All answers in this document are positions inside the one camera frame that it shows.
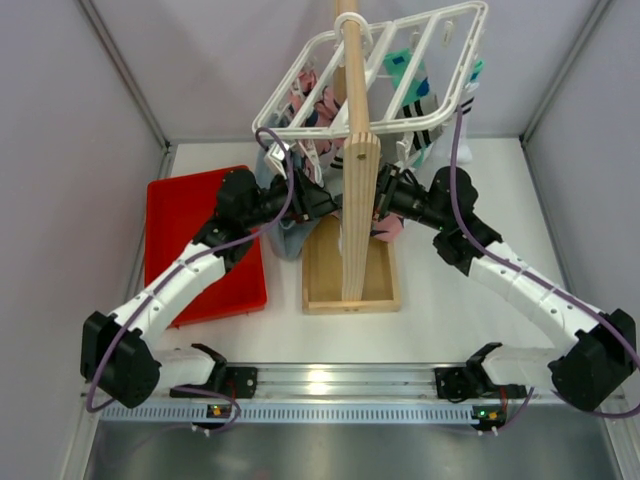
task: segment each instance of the red plastic board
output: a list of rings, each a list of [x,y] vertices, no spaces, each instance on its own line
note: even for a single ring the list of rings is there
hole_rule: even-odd
[[[238,166],[151,182],[147,188],[145,285],[173,262],[213,215],[224,175]],[[177,327],[264,309],[267,289],[259,239],[227,275],[212,284],[174,320]]]

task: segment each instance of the wooden stand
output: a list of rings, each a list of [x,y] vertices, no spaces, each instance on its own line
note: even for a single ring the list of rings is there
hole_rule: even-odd
[[[302,310],[307,314],[397,312],[402,305],[393,245],[372,238],[362,299],[342,301],[340,221],[325,217],[302,250]]]
[[[357,11],[357,1],[336,0],[336,16],[345,11]],[[323,220],[303,250],[303,309],[306,313],[396,311],[401,303],[393,246],[369,236],[380,140],[369,131],[360,25],[347,20],[342,31],[346,68],[344,73],[336,71],[334,83],[340,100],[346,85],[351,131],[344,146],[343,251],[341,256],[338,221]]]

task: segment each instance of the black bracket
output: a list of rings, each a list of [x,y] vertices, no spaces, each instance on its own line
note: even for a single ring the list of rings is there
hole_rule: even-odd
[[[617,309],[601,314],[636,349],[636,324]],[[574,407],[590,412],[597,408],[636,369],[631,356],[602,325],[589,333],[578,331],[578,343],[566,356],[549,364],[558,394]]]
[[[104,354],[121,326],[100,312],[94,312],[82,327],[80,373],[92,381]],[[107,363],[98,386],[125,407],[144,402],[160,379],[160,364],[135,329],[125,332]]]
[[[214,214],[195,234],[192,242],[213,248],[244,238],[249,233],[238,222]],[[226,248],[216,253],[216,256],[224,259],[225,270],[229,273],[244,258],[252,245],[253,241],[244,242],[235,247]]]
[[[527,389],[523,385],[494,385],[482,362],[501,343],[488,343],[474,353],[464,367],[444,367],[434,370],[438,398],[460,403],[472,398],[500,398],[500,387],[505,389],[507,398],[525,398]]]
[[[234,367],[227,364],[227,359],[211,348],[193,344],[193,348],[208,353],[216,362],[209,380],[203,385],[185,385],[185,387],[197,388],[208,392],[220,393],[233,399],[253,398],[258,386],[258,369],[256,367]],[[172,398],[211,398],[206,394],[186,393],[179,390],[171,390]]]

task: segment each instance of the wire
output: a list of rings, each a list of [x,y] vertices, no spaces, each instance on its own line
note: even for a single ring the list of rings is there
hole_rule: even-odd
[[[502,411],[507,413],[507,409],[509,408],[509,397],[507,396],[507,390],[504,387],[500,387],[500,405],[502,406]]]
[[[210,392],[208,390],[202,390],[200,388],[191,388],[191,387],[176,387],[174,390],[178,390],[179,392],[184,392],[184,393],[195,393],[195,394],[199,394],[199,395],[206,395],[208,397],[211,398],[219,398],[221,400],[224,400],[228,403],[231,404],[231,406],[233,407],[233,412],[234,415],[231,418],[231,420],[229,420],[228,422],[222,424],[221,427],[219,428],[212,428],[212,429],[207,429],[208,434],[218,434],[218,433],[223,433],[227,430],[229,430],[230,428],[233,427],[234,423],[238,420],[238,418],[240,418],[240,414],[242,412],[242,409],[240,408],[240,405],[238,404],[238,402],[236,402],[235,399],[230,398],[226,395],[222,395],[221,393],[217,393],[217,392]],[[215,426],[218,425],[217,423],[211,423],[211,426]],[[164,435],[165,433],[168,432],[172,432],[174,430],[182,430],[182,429],[186,429],[186,428],[190,428],[193,429],[194,426],[192,426],[191,424],[184,424],[184,423],[180,423],[180,424],[174,424],[174,425],[167,425],[166,427],[161,428],[160,430],[153,432],[151,435],[145,437],[144,439],[142,439],[141,441],[139,441],[138,443],[136,443],[133,447],[131,447],[128,451],[127,454],[124,457],[119,457],[118,460],[116,461],[112,461],[107,459],[107,455],[106,452],[104,451],[104,446],[106,444],[106,439],[105,439],[105,435],[103,434],[102,436],[98,437],[97,439],[97,448],[98,448],[98,453],[100,455],[100,461],[106,465],[108,468],[117,468],[120,465],[122,465],[125,461],[127,461],[129,458],[131,458],[138,450],[140,450],[142,447],[144,447],[145,445],[147,445],[149,442],[151,442],[153,439],[159,437],[160,435]]]
[[[518,265],[511,263],[506,258],[502,258],[494,254],[493,252],[487,250],[469,231],[469,229],[464,223],[464,220],[462,219],[462,214],[460,213],[460,206],[458,205],[457,182],[456,182],[456,167],[458,162],[458,144],[460,143],[460,132],[462,130],[462,109],[460,105],[458,105],[458,107],[456,108],[456,114],[457,114],[456,126],[453,134],[453,144],[451,146],[449,189],[451,194],[451,204],[453,207],[453,215],[456,219],[456,223],[458,224],[458,227],[460,228],[462,233],[467,237],[467,239],[469,240],[469,243],[471,243],[483,255],[486,255],[487,257],[499,263],[500,265],[503,265],[504,267],[509,268],[510,270],[513,270],[514,272],[517,272],[518,274],[527,277],[528,279],[534,281],[535,283],[545,288],[546,290],[553,292],[553,294],[557,295],[559,298],[561,298],[565,302],[573,305],[577,309],[589,315],[596,322],[601,324],[620,343],[620,345],[622,345],[622,348],[624,348],[627,354],[629,354],[629,356],[633,360],[633,363],[636,365],[637,368],[640,369],[640,356],[638,356],[638,354],[636,353],[634,348],[631,346],[631,344],[622,336],[620,332],[618,332],[618,330],[616,330],[616,328],[607,319],[595,313],[593,310],[587,307],[584,304],[584,302],[582,302],[581,300],[578,300],[573,295],[570,295],[562,290],[556,289],[552,284],[540,278],[536,274],[531,273],[529,270],[522,269]],[[518,410],[518,413],[515,416],[519,415],[522,410],[523,408],[520,408],[520,410]],[[593,415],[596,417],[607,418],[607,419],[630,418],[640,413],[640,403],[638,403],[638,405],[636,405],[634,408],[632,408],[628,412],[623,412],[623,413],[603,413],[603,412],[585,412],[585,413],[588,413],[589,415]]]
[[[449,403],[462,403],[462,402],[466,402],[467,400],[469,400],[469,397],[466,397],[466,398],[449,398],[449,397],[445,397],[445,399]]]
[[[219,245],[213,248],[209,248],[207,250],[204,250],[202,252],[199,252],[195,255],[192,255],[191,257],[189,257],[187,260],[185,260],[185,264],[189,264],[189,263],[193,263],[196,260],[206,256],[206,255],[213,255],[216,252],[219,252],[221,250],[225,250],[227,248],[231,248],[231,247],[235,247],[237,245],[241,245],[243,243],[246,243],[248,241],[253,240],[254,238],[258,237],[259,235],[262,235],[263,233],[265,233],[267,230],[270,230],[271,228],[275,227],[278,222],[280,222],[280,220],[282,219],[282,217],[284,217],[284,215],[286,214],[287,210],[289,209],[289,205],[291,204],[291,199],[293,198],[293,161],[291,160],[291,154],[289,153],[289,150],[287,148],[285,148],[284,143],[282,142],[282,140],[280,139],[280,137],[278,137],[278,135],[276,135],[276,133],[271,130],[268,127],[260,127],[256,130],[255,133],[255,137],[256,137],[256,141],[260,144],[260,146],[262,148],[264,148],[265,150],[267,149],[267,146],[265,145],[265,143],[262,141],[262,139],[260,138],[260,135],[262,133],[266,133],[269,136],[271,136],[271,138],[273,138],[273,141],[278,145],[278,147],[280,147],[280,150],[282,150],[284,152],[284,158],[285,158],[285,162],[287,164],[287,198],[284,202],[284,205],[282,206],[282,209],[278,212],[278,215],[276,215],[276,217],[271,220],[269,223],[267,223],[266,225],[263,225],[262,228],[260,228],[259,230],[257,230],[256,232],[252,233],[251,235],[247,235],[244,238],[240,238],[238,240],[234,240],[232,242],[226,243],[224,245]],[[93,379],[91,380],[91,385],[89,386],[89,392],[87,393],[87,401],[85,403],[85,408],[87,409],[87,412],[89,413],[96,413],[99,412],[100,410],[103,410],[104,408],[108,407],[109,405],[111,405],[115,399],[111,398],[109,400],[107,400],[106,402],[104,402],[101,405],[98,406],[94,406],[93,404],[93,400],[94,397],[96,395],[96,390],[98,389],[98,383],[100,382],[100,378],[102,377],[102,374],[104,373],[104,370],[107,366],[107,363],[109,362],[109,359],[111,358],[111,356],[113,355],[113,352],[115,351],[118,343],[120,342],[120,340],[122,340],[122,337],[124,336],[124,334],[128,331],[129,327],[133,324],[134,321],[136,321],[136,319],[142,314],[142,312],[144,311],[144,309],[149,305],[149,303],[151,302],[152,298],[155,295],[158,295],[158,293],[160,293],[160,291],[178,274],[180,273],[180,271],[184,268],[184,265],[179,264],[177,265],[173,270],[171,270],[167,276],[153,289],[153,295],[147,295],[146,298],[140,303],[140,305],[138,306],[138,308],[131,314],[131,317],[129,317],[129,319],[122,325],[122,327],[120,327],[120,330],[118,330],[118,333],[116,333],[116,335],[113,337],[113,340],[111,341],[111,343],[109,344],[109,346],[107,347],[104,355],[102,356],[102,359],[100,360],[100,363],[98,364],[98,368],[96,369],[94,375],[93,375]]]
[[[524,402],[522,402],[522,405],[520,405],[520,408],[518,408],[518,410],[516,410],[516,413],[514,413],[511,417],[507,418],[507,421],[505,422],[505,424],[501,426],[498,429],[498,431],[503,432],[505,429],[511,428],[513,426],[513,423],[518,419],[518,417],[520,417],[520,415],[522,415],[525,409],[529,406],[529,402],[533,398],[534,390],[535,390],[534,388],[529,389],[529,393],[525,397]]]
[[[406,168],[402,171],[401,175],[413,184],[413,187],[415,188],[416,192],[418,193],[423,192],[420,182],[418,182],[418,179],[416,178],[416,176],[413,174],[411,170]]]
[[[233,380],[229,380],[227,382],[227,385],[231,387],[231,398],[235,400],[236,399],[236,382],[234,382]]]

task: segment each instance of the plastic clip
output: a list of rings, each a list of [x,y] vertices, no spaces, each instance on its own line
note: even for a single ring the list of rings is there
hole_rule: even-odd
[[[413,132],[404,132],[402,140],[396,142],[396,155],[398,158],[396,165],[400,167],[401,170],[409,167],[409,152],[413,144],[413,135]]]
[[[304,153],[313,166],[313,171],[309,172],[309,178],[321,187],[324,186],[324,181],[322,180],[322,167],[320,166],[320,158],[318,158],[315,142],[313,140],[300,140],[298,141],[298,145],[300,150],[302,150],[302,153]]]
[[[457,22],[455,20],[447,20],[446,22],[444,22],[441,42],[444,48],[447,48],[451,44],[453,34],[456,31],[456,23]]]
[[[291,150],[291,146],[288,143],[284,144],[287,151]],[[287,178],[287,171],[284,168],[284,152],[280,149],[278,144],[274,143],[267,150],[267,154],[264,157],[264,161],[267,164],[269,170],[274,175],[280,175]]]
[[[344,12],[336,17],[336,21],[333,23],[333,30],[336,34],[336,47],[342,42],[342,24],[347,20],[351,20],[360,25],[360,31],[364,35],[364,53],[368,55],[373,50],[373,35],[371,35],[371,28],[369,23],[364,17],[356,12]]]
[[[420,37],[422,37],[422,34],[417,28],[413,32],[411,32],[411,37],[409,39],[409,51],[411,52],[411,55],[413,55],[413,53],[416,51],[416,48],[418,48]]]

